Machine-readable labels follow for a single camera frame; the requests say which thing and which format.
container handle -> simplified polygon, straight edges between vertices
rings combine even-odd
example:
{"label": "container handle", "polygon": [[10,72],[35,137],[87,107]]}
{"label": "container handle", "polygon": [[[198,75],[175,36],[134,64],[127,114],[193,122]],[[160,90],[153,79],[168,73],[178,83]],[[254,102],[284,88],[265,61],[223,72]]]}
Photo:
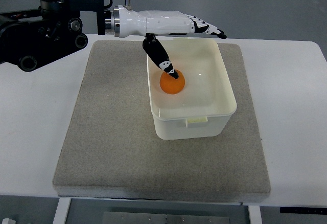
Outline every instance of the container handle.
{"label": "container handle", "polygon": [[208,117],[186,118],[186,128],[204,127],[208,122]]}

gray floor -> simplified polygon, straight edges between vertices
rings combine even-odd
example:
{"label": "gray floor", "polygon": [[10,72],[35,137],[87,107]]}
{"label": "gray floor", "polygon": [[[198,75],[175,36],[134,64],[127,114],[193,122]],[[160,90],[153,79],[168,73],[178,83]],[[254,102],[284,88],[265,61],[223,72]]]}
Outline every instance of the gray floor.
{"label": "gray floor", "polygon": [[[113,1],[114,5],[123,4],[123,0]],[[132,0],[132,5],[135,11],[178,10],[196,15],[225,31],[229,38],[313,41],[320,46],[327,58],[327,0]],[[0,12],[34,9],[38,6],[39,0],[0,0]],[[82,20],[85,33],[97,32],[94,13],[83,13]],[[0,218],[18,217],[19,220],[24,221],[17,224],[27,223],[27,221],[51,223],[50,219],[46,222],[40,220],[44,215],[51,217],[54,214],[54,202],[57,199],[55,198],[54,202],[51,200],[51,204],[44,204],[44,201],[48,200],[1,196]],[[88,205],[85,203],[83,207],[81,202],[76,202],[76,204],[74,202],[72,202],[72,208],[75,206],[77,209],[85,209]],[[89,211],[93,210],[96,213],[97,209],[92,207],[94,204],[95,202],[90,202]],[[41,208],[41,211],[31,211],[26,209],[27,206],[31,208],[37,206],[34,209]],[[196,210],[192,205],[183,206],[189,211]],[[301,219],[302,215],[282,221],[276,211],[277,209],[271,209],[271,211],[262,209],[263,223],[301,223],[298,219]],[[30,219],[23,218],[31,212],[34,214],[30,216]],[[76,212],[69,213],[69,223],[74,222],[76,215]],[[314,221],[316,221],[315,216],[308,216],[307,223]]]}

white table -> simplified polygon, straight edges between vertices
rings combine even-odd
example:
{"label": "white table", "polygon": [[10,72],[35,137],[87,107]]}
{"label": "white table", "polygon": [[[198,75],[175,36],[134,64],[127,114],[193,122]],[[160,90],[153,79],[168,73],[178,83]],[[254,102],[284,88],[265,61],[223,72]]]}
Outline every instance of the white table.
{"label": "white table", "polygon": [[[57,196],[52,178],[92,44],[144,39],[88,38],[84,50],[31,73],[0,65],[0,194]],[[271,182],[266,200],[245,204],[327,207],[327,63],[319,46],[217,42],[242,50]]]}

connector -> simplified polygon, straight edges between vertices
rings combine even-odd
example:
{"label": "connector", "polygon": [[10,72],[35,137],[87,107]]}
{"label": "connector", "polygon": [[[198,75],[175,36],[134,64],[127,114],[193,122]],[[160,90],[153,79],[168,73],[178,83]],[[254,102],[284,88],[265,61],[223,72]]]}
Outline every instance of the connector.
{"label": "connector", "polygon": [[132,10],[131,0],[125,0],[124,8],[126,8],[128,11]]}

white robotic hand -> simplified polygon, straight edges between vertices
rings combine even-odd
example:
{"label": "white robotic hand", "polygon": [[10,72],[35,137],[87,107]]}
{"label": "white robotic hand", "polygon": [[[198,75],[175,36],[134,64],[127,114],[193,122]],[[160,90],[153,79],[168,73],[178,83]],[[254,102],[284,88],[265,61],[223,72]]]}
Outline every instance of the white robotic hand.
{"label": "white robotic hand", "polygon": [[184,35],[205,32],[225,39],[224,32],[217,27],[178,11],[130,11],[124,6],[114,7],[107,13],[106,32],[118,37],[129,35]]}
{"label": "white robotic hand", "polygon": [[106,33],[114,33],[117,37],[129,35],[144,36],[143,49],[152,61],[173,78],[178,73],[173,68],[169,56],[156,35],[185,35],[188,33],[203,33],[217,35],[225,39],[223,31],[195,17],[178,11],[141,11],[135,12],[124,6],[114,7],[106,11]]}

